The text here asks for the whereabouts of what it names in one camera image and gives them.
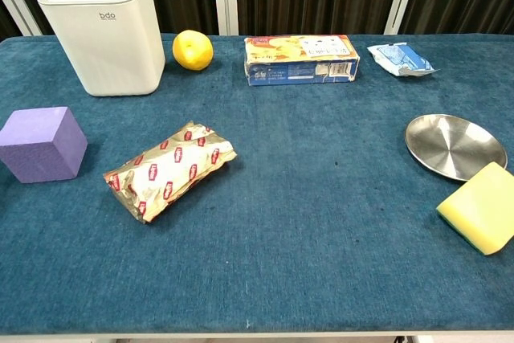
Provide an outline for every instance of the metal plate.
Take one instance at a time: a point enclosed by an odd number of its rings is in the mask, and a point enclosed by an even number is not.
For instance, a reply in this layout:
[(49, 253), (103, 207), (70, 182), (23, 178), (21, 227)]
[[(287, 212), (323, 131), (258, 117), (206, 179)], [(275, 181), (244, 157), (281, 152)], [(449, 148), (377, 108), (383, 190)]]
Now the metal plate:
[(405, 131), (407, 148), (428, 169), (467, 181), (489, 162), (507, 166), (504, 147), (485, 129), (445, 114), (414, 118)]

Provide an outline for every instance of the cardboard box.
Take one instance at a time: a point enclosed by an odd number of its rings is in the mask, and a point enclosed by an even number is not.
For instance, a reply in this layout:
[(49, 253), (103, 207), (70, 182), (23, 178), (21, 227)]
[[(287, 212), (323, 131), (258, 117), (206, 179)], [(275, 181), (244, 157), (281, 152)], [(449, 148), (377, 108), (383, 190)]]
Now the cardboard box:
[(258, 36), (244, 42), (250, 85), (355, 80), (360, 58), (346, 35)]

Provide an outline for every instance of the yellow citrus fruit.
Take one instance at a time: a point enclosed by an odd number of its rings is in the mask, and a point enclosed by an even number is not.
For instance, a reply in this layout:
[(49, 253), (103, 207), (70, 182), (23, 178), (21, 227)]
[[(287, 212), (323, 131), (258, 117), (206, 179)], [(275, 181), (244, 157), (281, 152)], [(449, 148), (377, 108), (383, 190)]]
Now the yellow citrus fruit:
[(177, 62), (189, 70), (203, 70), (214, 57), (209, 38), (198, 31), (185, 30), (178, 34), (173, 40), (172, 49)]

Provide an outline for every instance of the sponge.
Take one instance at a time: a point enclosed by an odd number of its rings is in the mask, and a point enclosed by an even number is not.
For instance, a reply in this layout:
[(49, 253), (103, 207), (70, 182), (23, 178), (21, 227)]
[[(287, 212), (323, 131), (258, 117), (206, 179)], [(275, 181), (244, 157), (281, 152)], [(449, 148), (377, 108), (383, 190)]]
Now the sponge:
[(514, 177), (491, 162), (437, 210), (482, 253), (495, 253), (514, 235)]

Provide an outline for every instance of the purple foam cube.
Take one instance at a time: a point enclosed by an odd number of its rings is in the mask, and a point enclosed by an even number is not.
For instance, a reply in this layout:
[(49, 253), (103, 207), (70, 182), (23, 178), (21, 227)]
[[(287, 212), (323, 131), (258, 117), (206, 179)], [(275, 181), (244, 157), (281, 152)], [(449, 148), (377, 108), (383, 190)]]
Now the purple foam cube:
[(16, 110), (0, 131), (0, 160), (24, 183), (77, 177), (87, 146), (69, 108)]

